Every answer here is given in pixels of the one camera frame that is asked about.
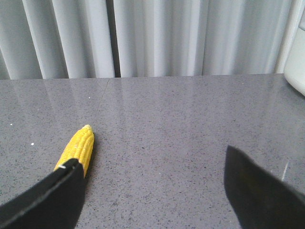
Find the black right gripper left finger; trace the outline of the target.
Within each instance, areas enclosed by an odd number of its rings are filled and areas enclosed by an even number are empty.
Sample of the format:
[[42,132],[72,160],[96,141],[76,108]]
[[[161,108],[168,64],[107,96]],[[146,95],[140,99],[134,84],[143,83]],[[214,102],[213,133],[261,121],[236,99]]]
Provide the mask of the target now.
[[0,208],[2,229],[73,229],[85,199],[83,166],[70,159]]

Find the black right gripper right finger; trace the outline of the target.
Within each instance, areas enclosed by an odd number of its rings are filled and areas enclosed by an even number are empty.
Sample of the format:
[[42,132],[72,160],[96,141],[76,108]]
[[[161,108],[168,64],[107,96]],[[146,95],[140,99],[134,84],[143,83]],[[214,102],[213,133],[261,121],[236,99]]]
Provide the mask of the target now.
[[243,229],[305,227],[304,194],[271,175],[233,146],[226,150],[224,189]]

